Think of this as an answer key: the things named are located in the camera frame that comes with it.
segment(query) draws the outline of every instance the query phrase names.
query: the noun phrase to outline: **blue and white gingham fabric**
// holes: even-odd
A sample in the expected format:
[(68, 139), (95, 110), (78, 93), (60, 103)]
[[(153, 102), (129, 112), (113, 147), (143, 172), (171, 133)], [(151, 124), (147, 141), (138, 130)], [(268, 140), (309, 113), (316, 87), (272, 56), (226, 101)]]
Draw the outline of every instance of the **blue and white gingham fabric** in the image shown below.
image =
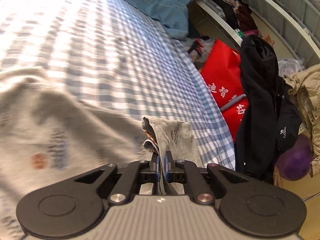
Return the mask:
[(1, 0), (0, 12), (1, 69), (42, 66), (79, 100), (190, 122), (203, 164), (235, 168), (217, 104), (158, 21), (123, 0)]

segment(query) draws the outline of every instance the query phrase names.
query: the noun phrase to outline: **clear plastic bag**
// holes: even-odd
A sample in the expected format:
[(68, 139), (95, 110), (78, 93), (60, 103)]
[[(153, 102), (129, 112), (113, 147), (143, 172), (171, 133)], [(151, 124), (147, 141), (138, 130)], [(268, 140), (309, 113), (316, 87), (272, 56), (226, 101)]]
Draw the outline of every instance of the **clear plastic bag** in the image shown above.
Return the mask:
[(296, 72), (305, 70), (304, 60), (296, 60), (293, 58), (278, 60), (279, 76), (291, 76)]

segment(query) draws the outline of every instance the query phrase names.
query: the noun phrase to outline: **red tote bag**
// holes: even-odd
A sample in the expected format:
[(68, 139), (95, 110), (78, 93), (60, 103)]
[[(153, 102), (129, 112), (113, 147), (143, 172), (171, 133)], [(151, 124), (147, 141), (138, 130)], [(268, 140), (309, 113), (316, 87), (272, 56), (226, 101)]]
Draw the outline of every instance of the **red tote bag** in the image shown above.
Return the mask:
[[(215, 41), (201, 75), (219, 108), (244, 94), (240, 81), (239, 63), (240, 55), (237, 51), (232, 50), (222, 41)], [(247, 98), (242, 98), (222, 111), (233, 141), (247, 106)]]

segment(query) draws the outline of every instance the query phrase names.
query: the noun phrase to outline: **purple balloon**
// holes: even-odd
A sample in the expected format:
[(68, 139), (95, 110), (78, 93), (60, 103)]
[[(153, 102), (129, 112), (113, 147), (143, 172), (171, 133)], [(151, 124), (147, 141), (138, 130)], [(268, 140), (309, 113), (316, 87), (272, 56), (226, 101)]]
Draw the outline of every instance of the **purple balloon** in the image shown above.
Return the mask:
[(296, 181), (309, 173), (312, 160), (309, 138), (300, 134), (295, 145), (279, 157), (276, 166), (282, 178)]

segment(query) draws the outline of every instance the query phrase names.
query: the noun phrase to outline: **beige jacket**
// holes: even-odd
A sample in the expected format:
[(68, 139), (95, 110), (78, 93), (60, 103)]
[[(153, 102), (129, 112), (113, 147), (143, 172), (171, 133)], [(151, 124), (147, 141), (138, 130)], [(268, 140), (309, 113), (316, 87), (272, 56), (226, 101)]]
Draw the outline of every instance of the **beige jacket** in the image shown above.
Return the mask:
[(311, 162), (310, 175), (313, 177), (320, 173), (320, 64), (284, 79), (292, 87), (289, 95), (297, 95), (302, 121), (311, 135), (311, 148), (315, 157)]

